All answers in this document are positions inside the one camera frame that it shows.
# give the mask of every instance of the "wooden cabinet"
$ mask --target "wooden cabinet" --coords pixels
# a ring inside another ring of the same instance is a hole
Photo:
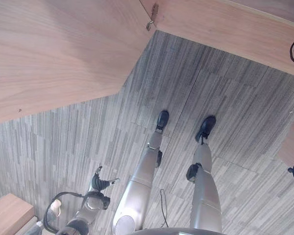
[[[0,122],[117,93],[149,20],[138,0],[0,0]]]
[[[13,235],[34,216],[34,207],[13,194],[0,198],[0,235]]]

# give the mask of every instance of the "humanoid robot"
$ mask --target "humanoid robot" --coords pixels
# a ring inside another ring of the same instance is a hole
[[[143,230],[154,172],[162,159],[162,153],[159,150],[162,133],[168,121],[169,113],[162,111],[159,114],[156,129],[147,143],[115,212],[112,221],[113,235],[222,235],[221,208],[217,188],[211,175],[212,160],[208,146],[208,136],[216,123],[214,116],[209,116],[203,121],[195,137],[198,147],[186,174],[187,180],[195,185],[190,227]],[[64,228],[56,233],[57,235],[88,235],[97,214],[108,208],[110,198],[105,197],[101,191],[118,179],[101,180],[100,170],[101,167],[97,169],[88,192],[83,196],[81,209]]]

